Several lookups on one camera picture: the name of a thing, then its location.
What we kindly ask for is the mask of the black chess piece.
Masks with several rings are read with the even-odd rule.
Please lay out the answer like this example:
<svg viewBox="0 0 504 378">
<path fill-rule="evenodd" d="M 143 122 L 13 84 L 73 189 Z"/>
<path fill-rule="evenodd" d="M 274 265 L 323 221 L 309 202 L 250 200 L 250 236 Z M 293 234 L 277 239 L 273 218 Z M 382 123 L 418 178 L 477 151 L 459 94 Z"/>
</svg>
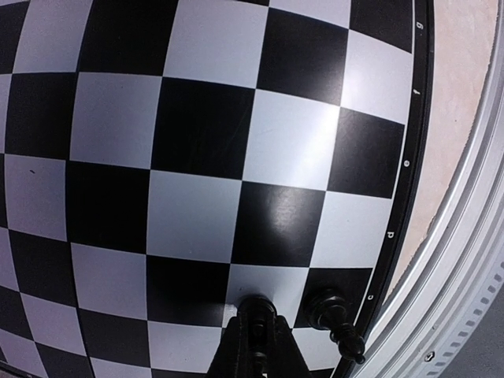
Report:
<svg viewBox="0 0 504 378">
<path fill-rule="evenodd" d="M 262 297 L 245 298 L 239 306 L 237 377 L 269 377 L 276 310 Z"/>
</svg>

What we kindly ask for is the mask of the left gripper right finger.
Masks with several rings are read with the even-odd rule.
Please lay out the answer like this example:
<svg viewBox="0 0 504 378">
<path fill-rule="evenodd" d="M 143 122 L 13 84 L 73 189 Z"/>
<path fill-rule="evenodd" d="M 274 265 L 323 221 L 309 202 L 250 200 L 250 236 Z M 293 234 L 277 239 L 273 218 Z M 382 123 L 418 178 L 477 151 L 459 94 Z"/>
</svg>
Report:
<svg viewBox="0 0 504 378">
<path fill-rule="evenodd" d="M 266 331 L 267 377 L 311 377 L 285 317 L 274 315 Z"/>
</svg>

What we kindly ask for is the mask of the black white chessboard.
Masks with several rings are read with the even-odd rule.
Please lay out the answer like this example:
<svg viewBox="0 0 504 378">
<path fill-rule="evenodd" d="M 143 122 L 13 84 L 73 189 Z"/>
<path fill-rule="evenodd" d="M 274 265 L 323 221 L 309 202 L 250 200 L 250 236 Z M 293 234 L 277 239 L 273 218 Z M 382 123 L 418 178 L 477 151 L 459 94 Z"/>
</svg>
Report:
<svg viewBox="0 0 504 378">
<path fill-rule="evenodd" d="M 203 377 L 246 296 L 348 377 L 431 100 L 431 1 L 4 1 L 1 369 Z"/>
</svg>

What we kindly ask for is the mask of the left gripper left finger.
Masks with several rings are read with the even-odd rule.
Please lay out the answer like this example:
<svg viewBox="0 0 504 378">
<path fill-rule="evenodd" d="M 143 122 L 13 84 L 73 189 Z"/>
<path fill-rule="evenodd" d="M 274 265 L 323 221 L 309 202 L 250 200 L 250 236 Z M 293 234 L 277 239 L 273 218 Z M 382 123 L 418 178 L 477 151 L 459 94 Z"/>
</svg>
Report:
<svg viewBox="0 0 504 378">
<path fill-rule="evenodd" d="M 251 348 L 253 319 L 253 311 L 240 311 L 229 320 L 206 373 L 207 378 L 254 377 Z"/>
</svg>

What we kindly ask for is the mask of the black chess bishop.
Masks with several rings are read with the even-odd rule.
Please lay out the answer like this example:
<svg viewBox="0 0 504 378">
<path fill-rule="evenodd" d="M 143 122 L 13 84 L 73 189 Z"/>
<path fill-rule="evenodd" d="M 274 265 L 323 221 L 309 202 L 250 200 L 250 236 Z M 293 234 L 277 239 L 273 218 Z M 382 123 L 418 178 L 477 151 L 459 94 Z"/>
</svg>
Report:
<svg viewBox="0 0 504 378">
<path fill-rule="evenodd" d="M 322 288 L 307 295 L 302 303 L 307 323 L 319 331 L 329 331 L 343 359 L 358 365 L 365 362 L 365 341 L 350 322 L 347 301 L 340 291 Z"/>
</svg>

